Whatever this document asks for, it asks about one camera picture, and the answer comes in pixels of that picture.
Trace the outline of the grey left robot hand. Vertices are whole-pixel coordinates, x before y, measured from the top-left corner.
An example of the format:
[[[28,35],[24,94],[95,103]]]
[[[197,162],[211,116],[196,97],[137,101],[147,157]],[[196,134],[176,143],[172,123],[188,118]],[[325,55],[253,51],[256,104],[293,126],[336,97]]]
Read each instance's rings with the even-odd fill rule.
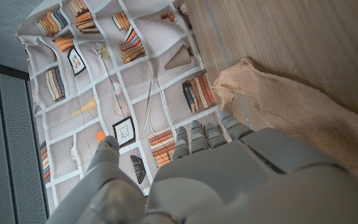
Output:
[[[358,223],[358,179],[318,148],[229,113],[231,142],[210,124],[177,129],[148,195],[119,168],[106,136],[49,223]]]

